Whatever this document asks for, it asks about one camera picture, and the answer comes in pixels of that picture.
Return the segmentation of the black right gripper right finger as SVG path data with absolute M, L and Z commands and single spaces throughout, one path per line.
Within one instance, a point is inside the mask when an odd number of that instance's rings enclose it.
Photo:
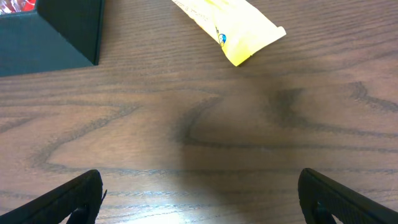
M 298 196 L 307 224 L 397 224 L 396 211 L 310 168 L 300 173 Z

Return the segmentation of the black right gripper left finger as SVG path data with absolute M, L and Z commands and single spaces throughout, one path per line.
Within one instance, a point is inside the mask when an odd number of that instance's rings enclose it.
M 89 170 L 35 200 L 1 215 L 1 223 L 94 224 L 106 195 L 100 172 Z

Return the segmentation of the red jerky snack bag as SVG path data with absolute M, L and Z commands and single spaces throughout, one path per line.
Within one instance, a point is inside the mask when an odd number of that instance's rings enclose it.
M 31 11 L 35 7 L 36 0 L 1 0 L 0 14 L 12 14 Z

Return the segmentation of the dark green open box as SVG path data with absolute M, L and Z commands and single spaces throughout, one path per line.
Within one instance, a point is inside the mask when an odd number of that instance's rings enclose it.
M 1 15 L 1 76 L 95 66 L 105 0 L 36 0 Z

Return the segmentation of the yellow wrapped snack bar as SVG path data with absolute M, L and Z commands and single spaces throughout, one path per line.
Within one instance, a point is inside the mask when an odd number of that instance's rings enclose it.
M 246 0 L 173 2 L 219 44 L 236 67 L 286 35 L 282 26 L 276 26 Z

